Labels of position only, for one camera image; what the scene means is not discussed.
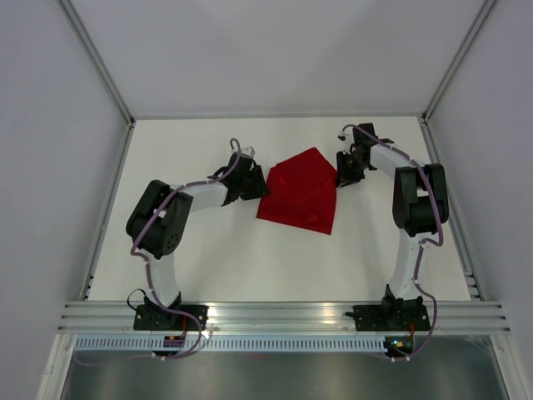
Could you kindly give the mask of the red cloth napkin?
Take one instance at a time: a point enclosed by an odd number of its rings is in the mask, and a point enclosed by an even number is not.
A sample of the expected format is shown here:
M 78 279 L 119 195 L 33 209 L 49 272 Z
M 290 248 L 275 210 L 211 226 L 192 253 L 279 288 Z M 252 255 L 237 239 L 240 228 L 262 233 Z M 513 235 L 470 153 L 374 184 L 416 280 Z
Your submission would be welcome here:
M 336 214 L 336 169 L 311 147 L 272 167 L 257 218 L 330 235 Z

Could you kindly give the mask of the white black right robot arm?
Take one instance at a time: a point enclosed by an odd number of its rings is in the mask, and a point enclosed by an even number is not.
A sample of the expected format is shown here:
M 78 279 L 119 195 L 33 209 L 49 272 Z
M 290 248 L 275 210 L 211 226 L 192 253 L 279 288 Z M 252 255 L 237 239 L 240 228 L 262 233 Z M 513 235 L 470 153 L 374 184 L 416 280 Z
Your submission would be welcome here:
M 359 332 L 428 332 L 431 324 L 424 304 L 420 273 L 426 249 L 444 242 L 443 225 L 450 214 L 446 173 L 439 163 L 422 164 L 388 138 L 379 138 L 372 123 L 347 124 L 338 138 L 336 185 L 360 182 L 366 171 L 379 170 L 393 182 L 391 212 L 399 230 L 396 265 L 377 306 L 355 306 L 347 315 Z

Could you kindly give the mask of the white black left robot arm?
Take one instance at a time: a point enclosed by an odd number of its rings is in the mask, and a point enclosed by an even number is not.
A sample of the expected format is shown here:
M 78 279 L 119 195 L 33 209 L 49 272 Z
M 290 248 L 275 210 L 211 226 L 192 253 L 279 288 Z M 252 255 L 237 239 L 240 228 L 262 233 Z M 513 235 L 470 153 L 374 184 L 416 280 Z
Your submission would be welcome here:
M 173 253 L 182 240 L 191 213 L 265 197 L 269 190 L 253 147 L 234 151 L 229 163 L 206 181 L 172 186 L 160 180 L 148 183 L 127 220 L 132 254 L 146 263 L 149 291 L 136 310 L 137 319 L 150 328 L 172 330 L 184 321 Z

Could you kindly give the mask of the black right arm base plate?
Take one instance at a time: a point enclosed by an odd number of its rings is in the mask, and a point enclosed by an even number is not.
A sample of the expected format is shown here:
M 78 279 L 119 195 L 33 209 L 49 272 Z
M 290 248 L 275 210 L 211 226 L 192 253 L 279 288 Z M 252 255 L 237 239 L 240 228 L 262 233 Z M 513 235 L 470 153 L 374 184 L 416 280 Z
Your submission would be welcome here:
M 431 328 L 424 306 L 386 311 L 380 305 L 359 305 L 345 315 L 354 321 L 358 332 L 429 332 Z

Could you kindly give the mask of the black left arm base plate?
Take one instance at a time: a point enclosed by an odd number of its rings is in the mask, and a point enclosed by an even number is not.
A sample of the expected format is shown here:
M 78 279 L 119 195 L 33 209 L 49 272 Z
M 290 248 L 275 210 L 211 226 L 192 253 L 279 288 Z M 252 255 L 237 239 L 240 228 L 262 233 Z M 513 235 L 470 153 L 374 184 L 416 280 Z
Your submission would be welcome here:
M 204 328 L 208 319 L 208 306 L 200 304 L 181 305 L 180 311 L 195 317 L 201 328 Z M 137 307 L 133 323 L 134 331 L 198 331 L 198 326 L 190 317 L 164 311 L 152 303 Z

